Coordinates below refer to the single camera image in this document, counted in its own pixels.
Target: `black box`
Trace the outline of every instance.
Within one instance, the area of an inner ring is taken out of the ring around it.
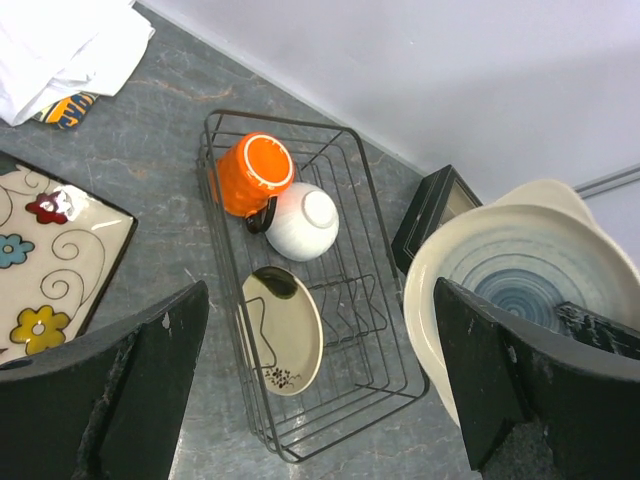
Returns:
[[[481,205],[451,165],[425,177],[391,242],[393,257],[400,271],[407,274],[416,253],[438,227]]]

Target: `dish rack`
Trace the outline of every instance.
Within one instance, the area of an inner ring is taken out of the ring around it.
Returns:
[[[297,263],[283,258],[264,235],[251,235],[242,219],[226,214],[223,205],[213,201],[210,181],[220,191],[217,159],[254,131],[278,138],[294,159],[296,181],[318,185],[338,208],[338,238],[315,260]],[[216,110],[205,120],[197,172],[249,428],[270,452],[287,462],[302,462],[426,395],[429,380],[406,335],[400,281],[364,147],[353,130]],[[267,265],[296,275],[322,317],[320,370],[309,388],[294,396],[269,392],[252,367],[262,364],[255,332],[244,319],[249,318],[247,301],[255,299],[244,298],[242,284],[251,272]]]

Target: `plate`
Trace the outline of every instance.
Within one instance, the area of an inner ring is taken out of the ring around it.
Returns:
[[[87,326],[135,218],[0,152],[0,364]]]
[[[433,306],[438,277],[557,333],[553,307],[565,301],[639,328],[636,268],[566,185],[532,182],[452,219],[418,251],[404,313],[413,349],[456,423]]]
[[[296,276],[271,266],[253,272],[242,291],[267,390],[285,396],[302,392],[318,374],[324,345],[311,294]],[[244,326],[243,333],[249,345]]]

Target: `stack of plates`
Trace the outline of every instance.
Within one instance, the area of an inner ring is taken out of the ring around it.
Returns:
[[[433,305],[439,277],[557,333],[553,308],[566,301],[640,329],[638,271],[567,185],[535,181],[454,218],[416,255],[404,314],[413,349],[456,423]]]

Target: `white bowl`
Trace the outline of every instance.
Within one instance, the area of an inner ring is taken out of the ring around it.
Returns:
[[[453,280],[558,333],[564,301],[640,330],[640,276],[568,186],[539,180],[443,225],[418,251],[404,295],[416,355],[459,424],[438,336],[433,289]]]
[[[281,255],[306,262],[329,250],[338,235],[338,210],[331,197],[309,183],[293,183],[278,195],[276,212],[266,232]]]

